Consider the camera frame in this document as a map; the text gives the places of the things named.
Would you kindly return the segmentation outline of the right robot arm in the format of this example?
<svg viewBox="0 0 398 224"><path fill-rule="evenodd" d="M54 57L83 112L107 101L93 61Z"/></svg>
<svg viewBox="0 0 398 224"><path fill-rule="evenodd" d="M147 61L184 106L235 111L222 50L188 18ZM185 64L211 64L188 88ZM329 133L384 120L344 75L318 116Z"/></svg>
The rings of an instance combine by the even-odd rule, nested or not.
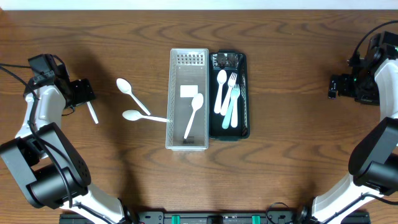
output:
<svg viewBox="0 0 398 224"><path fill-rule="evenodd" d="M374 199L397 192L397 35L384 31L369 40L365 57L354 52L350 74L332 75L329 98L352 97L380 108L379 124L354 148L348 173L327 193L303 207L296 223L341 223Z"/></svg>

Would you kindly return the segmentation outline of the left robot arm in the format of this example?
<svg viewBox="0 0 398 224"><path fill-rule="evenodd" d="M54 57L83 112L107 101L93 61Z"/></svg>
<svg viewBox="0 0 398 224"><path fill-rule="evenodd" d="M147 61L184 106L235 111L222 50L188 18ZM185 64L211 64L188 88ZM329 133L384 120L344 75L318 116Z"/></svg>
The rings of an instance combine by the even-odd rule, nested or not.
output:
<svg viewBox="0 0 398 224"><path fill-rule="evenodd" d="M93 223L137 223L119 198L92 183L87 164L60 129L65 109L96 98L89 81L70 81L56 55L28 62L34 76L24 83L24 122L14 139L1 145L1 158L24 197L35 208L69 210Z"/></svg>

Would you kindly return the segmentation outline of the white spoon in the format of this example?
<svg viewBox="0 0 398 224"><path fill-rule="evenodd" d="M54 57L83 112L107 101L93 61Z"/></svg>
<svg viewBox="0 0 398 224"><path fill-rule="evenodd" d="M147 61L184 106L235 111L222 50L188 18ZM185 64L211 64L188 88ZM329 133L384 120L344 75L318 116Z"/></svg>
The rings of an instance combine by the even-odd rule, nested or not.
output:
<svg viewBox="0 0 398 224"><path fill-rule="evenodd" d="M223 91L223 85L226 83L227 73L225 70L220 70L217 75L218 91L215 100L214 113L219 114L221 112L221 97Z"/></svg>
<svg viewBox="0 0 398 224"><path fill-rule="evenodd" d="M116 86L122 93L129 95L147 115L150 115L150 111L146 108L146 106L133 94L132 85L127 80L123 78L117 78Z"/></svg>
<svg viewBox="0 0 398 224"><path fill-rule="evenodd" d="M86 104L87 104L87 106L88 106L90 115L91 115L91 117L93 118L94 123L95 123L95 124L98 124L98 123L99 123L98 117L97 117L97 115L96 115L96 113L95 113L95 110L94 110L94 108L93 108L91 102L88 101Z"/></svg>
<svg viewBox="0 0 398 224"><path fill-rule="evenodd" d="M152 121L158 121L158 122L163 122L166 123L168 120L166 118L160 118L160 117L155 117L155 116L148 116L148 115L142 115L139 111L137 110L127 110L122 113L123 118L129 121L137 121L139 119L148 119Z"/></svg>
<svg viewBox="0 0 398 224"><path fill-rule="evenodd" d="M204 102L204 97L203 97L202 93L198 93L198 94L196 94L193 97L193 100L192 100L192 103L191 103L193 111L192 111L192 115L191 115L191 117L189 119L189 122L187 124L187 128L186 128L184 136L183 136L184 139L186 139L188 137L189 132L190 132L190 130L192 128L192 124L193 124L193 120L194 120L194 117L195 117L195 113L202 107L203 102Z"/></svg>

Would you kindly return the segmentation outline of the white fork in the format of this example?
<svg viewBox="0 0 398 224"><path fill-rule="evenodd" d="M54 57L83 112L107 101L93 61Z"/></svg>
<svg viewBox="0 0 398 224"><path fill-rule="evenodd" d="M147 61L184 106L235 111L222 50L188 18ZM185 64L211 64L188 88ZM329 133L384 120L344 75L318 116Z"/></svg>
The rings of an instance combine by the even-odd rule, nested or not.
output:
<svg viewBox="0 0 398 224"><path fill-rule="evenodd" d="M223 104L222 104L222 106L221 106L221 115L222 115L222 116L225 116L225 115L226 115L226 112L227 112L227 109L228 109L228 105L229 105L229 101L230 101L230 98L231 98L231 91L232 91L233 87L234 87L235 84L236 84L237 76L238 76L238 75L237 75L236 73L233 72L233 73L230 75L230 77L229 77L229 80L228 80L228 90L227 90L227 93L226 93L224 102L223 102Z"/></svg>
<svg viewBox="0 0 398 224"><path fill-rule="evenodd" d="M236 97L234 104L233 104L233 109L232 109L232 114L231 114L231 127L236 128L238 126L238 109L237 109L237 99L239 96Z"/></svg>

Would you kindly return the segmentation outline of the pale blue plastic fork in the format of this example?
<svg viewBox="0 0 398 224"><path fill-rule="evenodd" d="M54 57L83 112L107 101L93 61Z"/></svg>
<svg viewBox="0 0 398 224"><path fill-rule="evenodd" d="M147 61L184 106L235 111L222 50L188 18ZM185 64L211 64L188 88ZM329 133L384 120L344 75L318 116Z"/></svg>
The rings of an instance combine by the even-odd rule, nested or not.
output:
<svg viewBox="0 0 398 224"><path fill-rule="evenodd" d="M226 115L224 116L224 120L222 122L223 129L229 128L229 125L231 122L231 117L232 117L232 112L233 112L233 106L234 106L235 101L238 99L239 95L240 95L240 87L238 84L236 84L231 91L231 98L230 98L228 110L227 110Z"/></svg>

